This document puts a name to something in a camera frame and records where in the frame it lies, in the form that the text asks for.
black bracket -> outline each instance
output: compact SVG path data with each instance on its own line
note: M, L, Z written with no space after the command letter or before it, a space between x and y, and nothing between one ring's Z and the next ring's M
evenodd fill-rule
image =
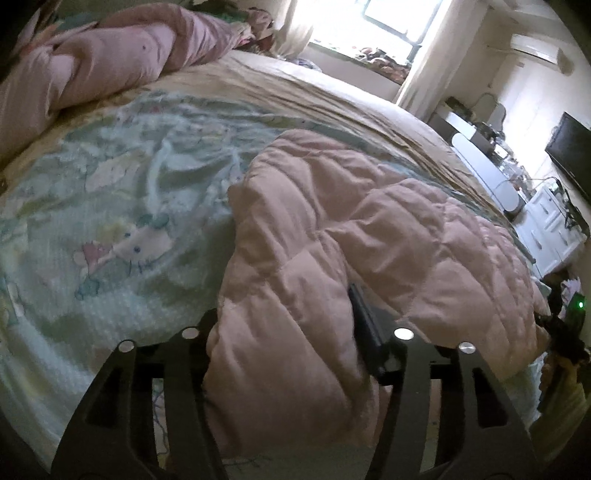
M391 385L388 412L366 480L530 480L539 473L521 419L478 350L423 341L349 290L355 340L368 371ZM54 480L227 480L207 426L202 382L214 310L168 342L121 342L67 426L51 469ZM158 466L152 381L164 379L172 471ZM431 380L441 381L434 468L421 472Z
M539 464L523 422L478 350L444 348L365 303L351 285L355 339L369 372L392 394L366 480L531 480ZM431 380L441 381L435 467L421 473Z
M51 466L55 480L225 480L206 423L201 388L209 366L206 342L217 317L205 314L168 342L121 342L78 405ZM158 466L152 381L164 379L174 473Z

ceiling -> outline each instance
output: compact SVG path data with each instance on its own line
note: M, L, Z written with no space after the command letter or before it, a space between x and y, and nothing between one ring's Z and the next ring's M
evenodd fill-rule
M487 0L503 17L516 22L525 32L573 41L569 29L544 0Z

air conditioner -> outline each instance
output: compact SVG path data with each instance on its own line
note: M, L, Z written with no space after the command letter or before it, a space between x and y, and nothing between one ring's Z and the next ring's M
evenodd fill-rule
M560 47L537 38L525 35L513 35L511 48L519 53L542 60L544 64L562 73L567 70L568 60Z

windowsill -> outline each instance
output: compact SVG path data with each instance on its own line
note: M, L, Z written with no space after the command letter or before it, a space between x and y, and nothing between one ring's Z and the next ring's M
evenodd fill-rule
M371 70L372 72L377 73L378 75L390 80L391 82L396 83L397 85L402 86L402 84L404 82L400 82L400 81L396 81L393 78L391 78L387 73L384 73L382 71L380 71L379 69L375 68L372 64L366 62L366 61L362 61L362 60L358 60L355 58L355 54L353 53L354 51L352 50L351 53L349 52L344 52L343 50L339 50L336 47L328 47L316 40L312 40L310 41L310 43L308 44L311 48L314 48L318 51L321 51L322 53L326 53L336 59L339 60L344 60L344 61L350 61L352 63L355 63L357 65L360 65L368 70Z

white curtain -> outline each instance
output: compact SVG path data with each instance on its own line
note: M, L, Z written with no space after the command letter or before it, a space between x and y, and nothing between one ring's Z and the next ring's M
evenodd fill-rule
M293 59L302 53L312 38L317 6L321 0L277 1L281 2L277 21L282 25L275 33L272 52Z
M488 6L482 0L443 0L396 105L427 121L474 41Z

